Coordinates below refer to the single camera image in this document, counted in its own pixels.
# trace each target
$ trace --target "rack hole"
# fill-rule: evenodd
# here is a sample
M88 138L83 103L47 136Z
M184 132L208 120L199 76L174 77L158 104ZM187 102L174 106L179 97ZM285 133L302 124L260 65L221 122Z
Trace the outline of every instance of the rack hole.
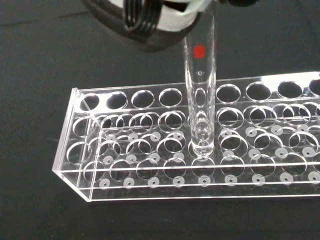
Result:
M320 79L311 81L309 89L313 94L320 96Z
M130 164L127 163L125 160L118 160L113 163L113 165L110 167L110 176L116 180L116 181L121 181L126 179L130 171L128 170L121 170L121 169L129 169Z
M155 97L151 91L140 90L137 91L131 99L133 106L136 108L148 108L155 101Z
M294 99L302 95L302 89L295 82L286 81L286 82L282 82L278 86L278 93L281 95L281 97Z
M182 101L182 94L176 88L168 88L160 93L159 100L165 107L174 107Z
M254 101L267 100L271 96L270 89L260 82L251 83L246 89L246 95Z
M240 98L240 89L233 84L225 84L216 90L216 97L222 103L234 103Z
M83 111L90 111L95 109L99 104L99 97L97 95L88 95L83 98L80 103L80 109Z
M88 171L105 169L104 164L100 161L93 161L84 167L83 176L89 182L96 182L104 176L103 171Z
M281 161L283 164L294 164L294 165L284 165L283 170L291 175L301 175L307 170L306 160L295 153L289 153Z
M119 91L111 93L110 97L106 101L106 106L109 109L124 109L127 106L128 100L127 96Z
M136 174L139 176L139 178L144 179L144 180L152 179L153 177L155 177L157 175L158 170L157 169L148 169L148 168L157 168L157 167L158 167L158 164L156 161L154 161L152 159L146 159L137 165L137 168L144 168L144 169L137 170Z

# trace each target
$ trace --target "red label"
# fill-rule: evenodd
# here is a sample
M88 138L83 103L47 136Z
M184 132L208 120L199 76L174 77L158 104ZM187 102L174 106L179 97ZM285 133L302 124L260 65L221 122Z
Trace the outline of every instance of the red label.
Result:
M193 56L195 59L202 59L205 57L206 48L203 44L197 44L193 48Z

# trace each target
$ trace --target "circular hole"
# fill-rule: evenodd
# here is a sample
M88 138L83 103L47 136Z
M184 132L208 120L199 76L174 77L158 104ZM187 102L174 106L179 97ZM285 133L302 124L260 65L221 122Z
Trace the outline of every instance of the circular hole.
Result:
M278 94L283 98L298 98L302 93L301 87L293 81L285 81L278 86Z
M169 133L168 134L168 136L166 136L167 138L174 138L174 139L177 139L180 143L181 143L181 145L182 145L182 148L184 148L185 147L185 145L186 145L186 138L185 138L185 136L182 134L182 133L180 133L180 132L172 132L172 133Z
M176 153L181 153L183 146L181 142L173 137L167 137L161 140L156 147L156 153L160 158L168 160Z
M195 91L195 102L199 107L206 104L206 92L201 87Z
M233 84L225 84L216 90L216 97L222 103L234 103L240 98L240 89Z
M250 113L250 120L253 124L259 125L266 119L266 112L260 108L253 109Z
M224 107L217 112L219 124L228 129L237 129L244 122L244 115L236 108Z
M300 135L298 133L294 133L289 138L289 147L294 148L294 147L298 146L300 143L300 140L301 140Z
M169 168L169 169L164 169L164 174L171 179L182 177L186 173L186 169L183 168L185 166L186 166L186 163L181 158L176 158L176 157L170 158L164 163L164 167Z
M72 164L83 164L89 157L89 145L85 142L76 142L66 151L66 158Z
M320 79L312 80L309 89L314 95L320 96Z
M115 122L115 125L118 129L121 129L122 132L129 132L130 126L129 121L132 119L133 115L130 113L124 113L118 117Z
M183 148L181 142L177 142L177 140L174 139L173 137L167 138L164 142L164 147L171 153L181 152Z
M301 104L293 103L286 106L283 110L284 121L293 127L301 127L311 119L310 111Z
M165 124L172 130L179 129L182 125L182 118L179 114L168 114L165 117Z
M109 129L112 126L112 121L110 118L106 118L104 121L101 122L102 129Z
M129 121L129 127L132 132L142 135L149 132L154 126L153 119L147 113L138 113Z
M244 170L244 161L240 158L240 157L236 157L236 156L226 156L222 159L221 161L221 165L222 166L226 166L226 167L222 167L221 171L229 176L240 176Z
M129 169L130 167L131 167L130 164L127 163L125 160L115 161L110 166L110 176L116 181L124 180L130 175L130 171L121 170L121 169Z
M312 157L318 151L319 143L318 140L309 132L299 131L293 133L289 137L289 147L291 147L292 150L297 154L302 156L307 157L307 152L309 152L309 157Z
M100 145L96 148L96 151L94 151L93 154L97 156L111 156L113 159L116 159L119 154L122 154L122 149L120 144L116 141L101 141Z
M181 111L167 111L158 119L159 128L165 133L179 130L186 121L186 116Z
M95 94L85 95L80 103L80 109L90 111L95 109L99 104L99 97Z
M314 156L313 156L313 162L319 163L319 164L315 164L313 165L314 168L320 172L320 152L317 152Z
M225 156L232 155L241 158L247 153L248 144L239 135L229 135L221 141L220 148Z
M250 114L249 121L255 126L267 129L276 123L276 112L268 106L255 106Z
M230 137L221 142L221 147L223 147L226 150L232 151L240 147L241 142L242 140L240 138Z
M288 153L285 158L281 161L283 164L292 164L292 165L283 165L282 168L284 171L291 175L300 175L303 174L306 169L306 160L295 153Z
M140 90L133 94L131 102L134 107L138 109L148 108L155 101L155 96L151 91L148 90Z
M90 128L89 123L90 118L87 116L77 119L72 126L73 133L79 137L87 136Z
M146 155L151 153L151 145L144 139L136 139L129 143L125 152L134 155L139 162L144 160Z
M160 93L159 101L165 107L174 107L182 101L182 94L176 88L168 88Z
M253 82L246 88L246 95L252 101L263 101L271 96L271 92L263 83Z
M96 170L103 170L105 166L100 161L93 161L88 163L84 167L83 177L89 182L96 182L99 181L104 176L104 171L96 171Z
M89 142L89 148L88 151L90 154L96 155L98 147L101 143L105 142L106 139L103 137L95 137Z
M262 150L269 146L271 139L268 135L260 135L254 140L254 147Z
M124 109L128 104L127 96L121 91L112 92L106 101L108 109Z
M272 164L275 164L274 159L264 154L254 156L251 159L250 164L259 165L259 166L252 166L251 170L255 174L260 176L269 176L273 174L274 171L276 170L276 166L270 166Z
M195 159L192 162L192 169L194 175L201 177L201 176L211 176L215 171L215 163L211 158L208 159Z

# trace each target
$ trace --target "test tube rack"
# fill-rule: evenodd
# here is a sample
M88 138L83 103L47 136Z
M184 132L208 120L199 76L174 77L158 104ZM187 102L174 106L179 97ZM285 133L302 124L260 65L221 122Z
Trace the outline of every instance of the test tube rack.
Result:
M320 196L319 104L319 72L217 80L202 159L185 83L74 88L52 170L87 202Z

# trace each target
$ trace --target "glass test tube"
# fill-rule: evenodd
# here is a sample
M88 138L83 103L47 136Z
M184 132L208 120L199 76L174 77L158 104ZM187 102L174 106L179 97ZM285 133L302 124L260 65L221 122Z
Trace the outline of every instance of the glass test tube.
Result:
M191 140L199 158L207 158L214 151L216 4L211 1L195 28L183 40Z

